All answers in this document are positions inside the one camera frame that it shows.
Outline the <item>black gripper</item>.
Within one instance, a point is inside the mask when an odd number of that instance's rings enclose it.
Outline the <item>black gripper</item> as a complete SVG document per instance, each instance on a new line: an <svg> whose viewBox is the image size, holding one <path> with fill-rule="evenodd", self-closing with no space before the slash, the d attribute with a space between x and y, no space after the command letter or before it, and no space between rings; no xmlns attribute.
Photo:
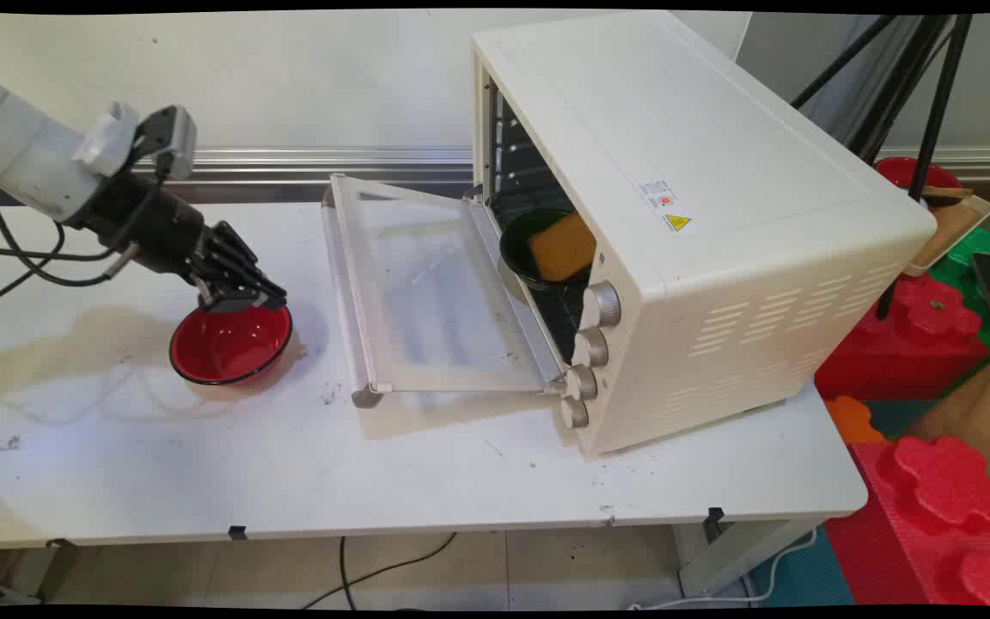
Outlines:
<svg viewBox="0 0 990 619"><path fill-rule="evenodd" d="M258 255L231 224L213 226L210 251L204 245L203 214L131 171L102 181L74 215L74 227L93 231L103 247L115 252L136 243L134 261L153 272L188 279L205 312L281 310L287 305L286 290L260 270Z"/></svg>

